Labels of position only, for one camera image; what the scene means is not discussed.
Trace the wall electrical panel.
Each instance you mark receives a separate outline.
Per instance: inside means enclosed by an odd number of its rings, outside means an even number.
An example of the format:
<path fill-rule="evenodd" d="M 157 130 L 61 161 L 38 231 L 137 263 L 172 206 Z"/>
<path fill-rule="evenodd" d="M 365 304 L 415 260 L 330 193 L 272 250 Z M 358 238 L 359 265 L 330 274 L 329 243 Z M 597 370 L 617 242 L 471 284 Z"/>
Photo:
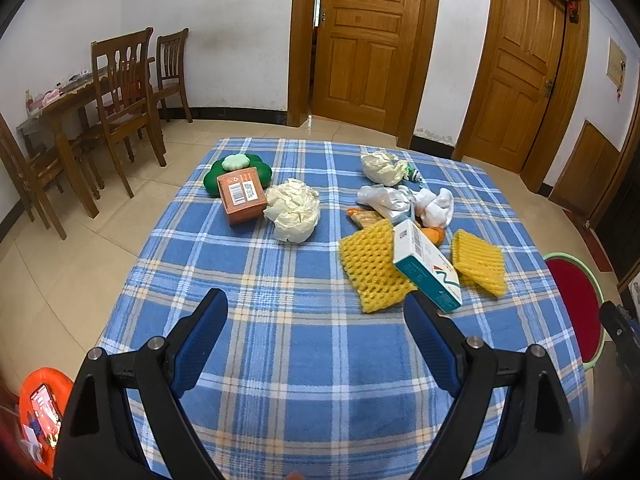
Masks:
<path fill-rule="evenodd" d="M 627 57 L 622 48 L 610 38 L 608 40 L 608 65 L 606 76 L 616 88 L 617 99 L 620 99 L 624 88 Z"/>

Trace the small green white wrapper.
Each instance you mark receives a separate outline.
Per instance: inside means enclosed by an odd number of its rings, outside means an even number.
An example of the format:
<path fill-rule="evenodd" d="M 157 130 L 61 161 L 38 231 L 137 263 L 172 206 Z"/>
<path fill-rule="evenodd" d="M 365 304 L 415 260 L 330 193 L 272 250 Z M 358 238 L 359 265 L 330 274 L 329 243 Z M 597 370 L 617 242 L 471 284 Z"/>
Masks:
<path fill-rule="evenodd" d="M 405 170 L 405 179 L 410 181 L 410 182 L 416 182 L 419 184 L 423 184 L 424 183 L 424 179 L 422 177 L 422 174 L 420 173 L 419 170 L 416 169 L 416 167 L 407 165 L 406 166 L 406 170 Z"/>

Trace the near wooden chair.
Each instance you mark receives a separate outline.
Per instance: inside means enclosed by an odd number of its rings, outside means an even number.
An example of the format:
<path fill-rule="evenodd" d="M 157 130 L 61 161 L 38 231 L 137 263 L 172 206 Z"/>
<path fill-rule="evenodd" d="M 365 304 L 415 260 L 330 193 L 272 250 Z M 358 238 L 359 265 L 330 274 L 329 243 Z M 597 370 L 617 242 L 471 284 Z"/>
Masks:
<path fill-rule="evenodd" d="M 129 196 L 134 195 L 116 153 L 125 145 L 130 159 L 134 152 L 130 136 L 144 129 L 160 166 L 166 165 L 162 133 L 157 121 L 149 74 L 149 43 L 153 29 L 95 41 L 91 44 L 93 87 L 99 122 L 81 133 L 89 148 L 104 144 L 110 152 L 116 174 Z"/>

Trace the white cloth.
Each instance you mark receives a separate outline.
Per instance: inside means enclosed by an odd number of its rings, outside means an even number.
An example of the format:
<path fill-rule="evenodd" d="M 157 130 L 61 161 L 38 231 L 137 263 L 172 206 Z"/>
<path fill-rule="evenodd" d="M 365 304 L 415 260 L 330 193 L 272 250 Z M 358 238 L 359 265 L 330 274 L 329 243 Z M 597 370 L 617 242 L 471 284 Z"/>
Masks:
<path fill-rule="evenodd" d="M 454 196 L 448 188 L 441 188 L 438 194 L 421 188 L 414 194 L 414 210 L 424 228 L 446 229 L 454 215 Z"/>

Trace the wooden dining table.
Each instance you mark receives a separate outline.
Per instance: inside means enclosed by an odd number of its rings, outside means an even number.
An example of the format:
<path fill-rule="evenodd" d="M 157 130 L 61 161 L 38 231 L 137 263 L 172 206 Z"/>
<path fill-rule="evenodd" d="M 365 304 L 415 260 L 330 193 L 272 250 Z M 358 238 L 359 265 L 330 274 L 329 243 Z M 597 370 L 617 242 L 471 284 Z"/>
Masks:
<path fill-rule="evenodd" d="M 149 58 L 149 73 L 150 64 L 154 61 L 155 58 L 151 56 Z M 158 126 L 160 127 L 157 108 L 156 112 Z M 52 131 L 58 158 L 78 200 L 84 206 L 89 217 L 96 217 L 99 214 L 99 209 L 94 201 L 99 194 L 90 191 L 88 184 L 80 180 L 80 163 L 76 162 L 73 152 L 73 147 L 82 142 L 81 133 L 99 122 L 92 73 L 91 77 L 83 84 L 73 88 L 70 92 L 62 94 L 62 96 L 43 107 L 41 117 L 48 123 Z"/>

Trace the yellow foam net large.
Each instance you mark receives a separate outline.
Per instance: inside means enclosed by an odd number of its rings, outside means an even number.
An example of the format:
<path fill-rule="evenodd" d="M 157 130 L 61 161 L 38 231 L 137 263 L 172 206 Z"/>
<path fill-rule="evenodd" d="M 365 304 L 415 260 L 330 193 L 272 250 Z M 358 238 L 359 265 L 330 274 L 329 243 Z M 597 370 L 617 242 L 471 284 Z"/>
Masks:
<path fill-rule="evenodd" d="M 356 290 L 363 313 L 401 304 L 416 285 L 394 265 L 394 229 L 380 220 L 345 236 L 338 244 L 345 273 Z"/>

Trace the white teal medicine box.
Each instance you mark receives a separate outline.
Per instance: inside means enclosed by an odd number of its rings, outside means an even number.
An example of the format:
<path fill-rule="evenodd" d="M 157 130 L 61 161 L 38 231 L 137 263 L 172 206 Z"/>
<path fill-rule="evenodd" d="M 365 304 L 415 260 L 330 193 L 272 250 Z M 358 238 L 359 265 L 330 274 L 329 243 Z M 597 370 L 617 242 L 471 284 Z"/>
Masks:
<path fill-rule="evenodd" d="M 461 307 L 456 269 L 410 219 L 394 226 L 393 264 L 440 310 L 450 313 Z"/>

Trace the yellow foam net small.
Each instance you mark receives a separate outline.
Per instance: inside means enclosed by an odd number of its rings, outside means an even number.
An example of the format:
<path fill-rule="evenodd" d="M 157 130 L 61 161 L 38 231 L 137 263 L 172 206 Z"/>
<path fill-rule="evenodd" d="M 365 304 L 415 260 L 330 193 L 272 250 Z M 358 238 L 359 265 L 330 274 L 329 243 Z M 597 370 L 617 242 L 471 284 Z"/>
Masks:
<path fill-rule="evenodd" d="M 499 247 L 457 230 L 451 243 L 454 268 L 498 298 L 506 294 L 506 264 Z"/>

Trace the foreground wooden chair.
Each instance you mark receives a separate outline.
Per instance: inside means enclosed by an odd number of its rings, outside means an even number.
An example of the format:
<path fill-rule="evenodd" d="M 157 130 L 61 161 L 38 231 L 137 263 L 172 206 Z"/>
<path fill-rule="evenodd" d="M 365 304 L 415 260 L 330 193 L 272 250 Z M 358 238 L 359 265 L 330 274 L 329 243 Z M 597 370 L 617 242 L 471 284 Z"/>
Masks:
<path fill-rule="evenodd" d="M 44 189 L 62 172 L 56 155 L 51 151 L 44 151 L 36 158 L 27 158 L 6 120 L 1 117 L 1 161 L 30 221 L 35 220 L 32 211 L 37 211 L 44 227 L 50 229 L 53 226 L 60 239 L 66 240 L 67 234 Z"/>

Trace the orange candy wrapper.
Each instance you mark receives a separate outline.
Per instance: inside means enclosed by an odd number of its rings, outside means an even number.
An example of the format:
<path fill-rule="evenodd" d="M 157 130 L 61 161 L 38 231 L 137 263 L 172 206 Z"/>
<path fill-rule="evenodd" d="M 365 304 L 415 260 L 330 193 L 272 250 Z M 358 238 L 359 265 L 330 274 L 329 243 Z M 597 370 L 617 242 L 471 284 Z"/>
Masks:
<path fill-rule="evenodd" d="M 446 232 L 443 228 L 438 226 L 429 226 L 428 228 L 422 228 L 421 232 L 428 238 L 428 240 L 439 247 L 444 240 L 446 240 Z"/>

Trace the far wooden chair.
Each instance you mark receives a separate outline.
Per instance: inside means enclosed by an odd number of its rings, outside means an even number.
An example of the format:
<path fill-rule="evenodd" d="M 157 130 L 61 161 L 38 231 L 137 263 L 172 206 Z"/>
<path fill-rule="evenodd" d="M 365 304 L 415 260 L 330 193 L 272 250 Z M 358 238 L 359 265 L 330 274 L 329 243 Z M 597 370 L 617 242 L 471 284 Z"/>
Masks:
<path fill-rule="evenodd" d="M 170 96 L 180 98 L 187 122 L 193 122 L 188 97 L 186 96 L 186 78 L 184 78 L 184 48 L 189 29 L 171 35 L 158 36 L 155 49 L 155 73 L 157 89 L 153 96 L 160 104 L 163 118 L 170 122 L 166 99 Z"/>

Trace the large crumpled cream paper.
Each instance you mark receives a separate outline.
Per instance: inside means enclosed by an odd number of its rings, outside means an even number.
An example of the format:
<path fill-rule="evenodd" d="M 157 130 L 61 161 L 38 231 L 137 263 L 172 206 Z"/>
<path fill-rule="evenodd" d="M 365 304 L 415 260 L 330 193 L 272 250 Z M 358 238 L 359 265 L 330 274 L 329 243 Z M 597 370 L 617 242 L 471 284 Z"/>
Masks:
<path fill-rule="evenodd" d="M 319 193 L 301 180 L 288 178 L 266 191 L 264 217 L 278 242 L 300 244 L 311 237 L 320 219 Z"/>

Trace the orange plastic basket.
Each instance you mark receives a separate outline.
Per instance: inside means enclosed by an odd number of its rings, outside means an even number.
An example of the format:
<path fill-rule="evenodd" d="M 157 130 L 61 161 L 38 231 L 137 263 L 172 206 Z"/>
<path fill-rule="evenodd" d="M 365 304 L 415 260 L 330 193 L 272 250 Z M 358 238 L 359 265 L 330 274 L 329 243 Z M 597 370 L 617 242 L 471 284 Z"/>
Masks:
<path fill-rule="evenodd" d="M 53 463 L 62 418 L 73 389 L 73 381 L 51 367 L 30 373 L 20 392 L 20 422 L 23 442 L 35 465 L 53 477 Z"/>

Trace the far crumpled cream paper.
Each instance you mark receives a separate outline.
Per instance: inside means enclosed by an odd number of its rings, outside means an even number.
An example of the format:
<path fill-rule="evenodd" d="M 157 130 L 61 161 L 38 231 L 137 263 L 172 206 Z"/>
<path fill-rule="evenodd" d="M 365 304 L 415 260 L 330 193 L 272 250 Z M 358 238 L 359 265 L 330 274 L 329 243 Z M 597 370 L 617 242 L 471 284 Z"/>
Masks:
<path fill-rule="evenodd" d="M 363 152 L 360 162 L 364 175 L 375 184 L 395 186 L 408 177 L 408 162 L 386 152 Z"/>

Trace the blue plaid tablecloth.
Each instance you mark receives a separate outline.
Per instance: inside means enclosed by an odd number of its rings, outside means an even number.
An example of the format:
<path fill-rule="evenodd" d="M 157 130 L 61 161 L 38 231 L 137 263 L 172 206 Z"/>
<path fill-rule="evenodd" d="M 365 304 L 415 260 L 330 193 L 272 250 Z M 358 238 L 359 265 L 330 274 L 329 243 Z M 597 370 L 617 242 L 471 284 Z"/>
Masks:
<path fill-rule="evenodd" d="M 181 399 L 206 450 L 229 479 L 407 479 L 444 421 L 451 398 L 420 356 L 401 308 L 363 313 L 338 242 L 364 146 L 276 139 L 213 144 L 152 229 L 99 346 L 137 350 L 166 335 L 210 288 L 223 290 L 228 321 L 198 384 Z M 256 154 L 272 182 L 296 178 L 319 193 L 320 219 L 302 244 L 284 244 L 264 217 L 229 226 L 203 179 L 218 159 Z M 496 349 L 549 352 L 578 431 L 589 419 L 587 382 L 570 318 L 544 258 L 485 171 L 395 151 L 428 186 L 454 194 L 452 234 L 465 230 L 501 249 L 506 296 L 461 277 L 465 335 Z"/>

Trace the green flower-shaped container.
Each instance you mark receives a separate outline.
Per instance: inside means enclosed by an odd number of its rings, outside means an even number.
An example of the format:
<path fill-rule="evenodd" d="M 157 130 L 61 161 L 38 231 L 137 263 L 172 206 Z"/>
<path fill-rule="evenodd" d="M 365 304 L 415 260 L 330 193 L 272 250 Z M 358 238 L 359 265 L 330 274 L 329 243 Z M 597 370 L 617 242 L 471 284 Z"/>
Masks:
<path fill-rule="evenodd" d="M 253 167 L 257 170 L 258 179 L 263 188 L 268 188 L 271 183 L 272 169 L 255 154 L 231 154 L 223 159 L 218 159 L 210 167 L 203 179 L 205 191 L 210 197 L 219 198 L 220 192 L 217 179 L 228 172 Z"/>

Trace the right wooden door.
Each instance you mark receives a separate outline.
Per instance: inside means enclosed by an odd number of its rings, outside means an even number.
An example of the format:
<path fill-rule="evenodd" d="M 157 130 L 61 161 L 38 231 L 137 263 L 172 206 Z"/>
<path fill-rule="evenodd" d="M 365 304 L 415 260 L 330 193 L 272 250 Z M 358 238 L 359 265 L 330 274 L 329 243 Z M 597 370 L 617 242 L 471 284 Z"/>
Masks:
<path fill-rule="evenodd" d="M 565 14 L 561 0 L 499 0 L 464 125 L 466 156 L 523 170 L 558 76 Z"/>

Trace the orange cardboard box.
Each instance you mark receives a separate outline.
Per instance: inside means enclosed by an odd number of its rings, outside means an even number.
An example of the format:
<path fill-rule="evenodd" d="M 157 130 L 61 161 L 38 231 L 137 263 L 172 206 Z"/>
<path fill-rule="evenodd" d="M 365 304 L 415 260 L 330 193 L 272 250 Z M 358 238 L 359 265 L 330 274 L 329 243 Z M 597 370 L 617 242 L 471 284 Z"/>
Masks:
<path fill-rule="evenodd" d="M 232 226 L 262 216 L 267 200 L 256 168 L 226 172 L 217 178 L 217 183 L 224 212 Z"/>

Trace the orange snack bag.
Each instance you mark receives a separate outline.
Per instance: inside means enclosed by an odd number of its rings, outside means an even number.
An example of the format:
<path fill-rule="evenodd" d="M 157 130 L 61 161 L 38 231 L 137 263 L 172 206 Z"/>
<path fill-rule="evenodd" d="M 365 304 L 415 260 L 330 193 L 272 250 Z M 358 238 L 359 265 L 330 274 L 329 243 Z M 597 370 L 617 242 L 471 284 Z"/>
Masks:
<path fill-rule="evenodd" d="M 370 209 L 349 208 L 348 218 L 358 226 L 359 229 L 367 229 L 376 222 L 384 219 L 378 212 Z"/>

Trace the low wooden cabinet door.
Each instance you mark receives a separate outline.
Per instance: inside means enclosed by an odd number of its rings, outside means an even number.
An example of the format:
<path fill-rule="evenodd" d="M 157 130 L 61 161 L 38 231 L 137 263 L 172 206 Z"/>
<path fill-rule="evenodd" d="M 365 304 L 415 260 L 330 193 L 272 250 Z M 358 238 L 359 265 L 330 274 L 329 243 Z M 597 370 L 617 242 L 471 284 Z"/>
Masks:
<path fill-rule="evenodd" d="M 588 219 L 610 184 L 620 151 L 586 120 L 559 180 L 550 194 L 553 203 Z"/>

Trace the clear plastic bag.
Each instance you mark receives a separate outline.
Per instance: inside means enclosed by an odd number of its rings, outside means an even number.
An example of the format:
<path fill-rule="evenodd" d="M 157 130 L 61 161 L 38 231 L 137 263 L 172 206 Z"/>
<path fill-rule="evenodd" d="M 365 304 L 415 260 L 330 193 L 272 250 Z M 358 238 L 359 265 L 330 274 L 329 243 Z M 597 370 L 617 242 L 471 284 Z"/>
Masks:
<path fill-rule="evenodd" d="M 382 184 L 363 185 L 357 192 L 356 203 L 372 208 L 393 226 L 414 219 L 416 200 L 405 185 L 398 185 L 397 188 Z"/>

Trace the left wooden door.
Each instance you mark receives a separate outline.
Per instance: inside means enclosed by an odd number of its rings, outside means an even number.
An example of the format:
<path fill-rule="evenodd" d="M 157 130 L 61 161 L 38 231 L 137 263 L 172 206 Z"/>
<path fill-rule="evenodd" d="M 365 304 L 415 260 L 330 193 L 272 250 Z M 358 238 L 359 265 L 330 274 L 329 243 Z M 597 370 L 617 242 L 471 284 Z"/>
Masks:
<path fill-rule="evenodd" d="M 420 7 L 421 0 L 321 0 L 312 112 L 395 134 Z"/>

